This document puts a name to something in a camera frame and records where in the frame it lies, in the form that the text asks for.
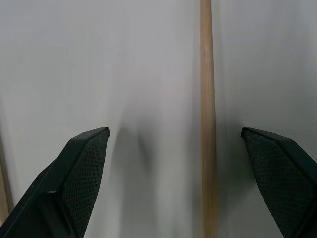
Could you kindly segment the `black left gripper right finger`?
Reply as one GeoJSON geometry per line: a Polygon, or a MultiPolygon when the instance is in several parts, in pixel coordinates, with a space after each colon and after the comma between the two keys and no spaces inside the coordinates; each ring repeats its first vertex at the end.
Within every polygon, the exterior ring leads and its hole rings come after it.
{"type": "Polygon", "coordinates": [[[317,163],[292,139],[241,131],[256,184],[284,238],[317,238],[317,163]]]}

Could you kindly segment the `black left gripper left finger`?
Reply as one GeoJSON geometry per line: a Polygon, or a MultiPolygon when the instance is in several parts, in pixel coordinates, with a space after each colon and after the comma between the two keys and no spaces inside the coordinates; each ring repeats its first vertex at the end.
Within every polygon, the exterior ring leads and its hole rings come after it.
{"type": "Polygon", "coordinates": [[[83,238],[98,197],[110,129],[71,138],[0,227],[0,238],[83,238]]]}

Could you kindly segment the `wooden chopstick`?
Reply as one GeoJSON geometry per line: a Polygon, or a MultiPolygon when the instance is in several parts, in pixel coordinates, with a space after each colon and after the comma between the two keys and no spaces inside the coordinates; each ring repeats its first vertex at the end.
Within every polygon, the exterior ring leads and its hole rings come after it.
{"type": "Polygon", "coordinates": [[[216,116],[211,0],[200,0],[203,238],[217,238],[216,116]]]}

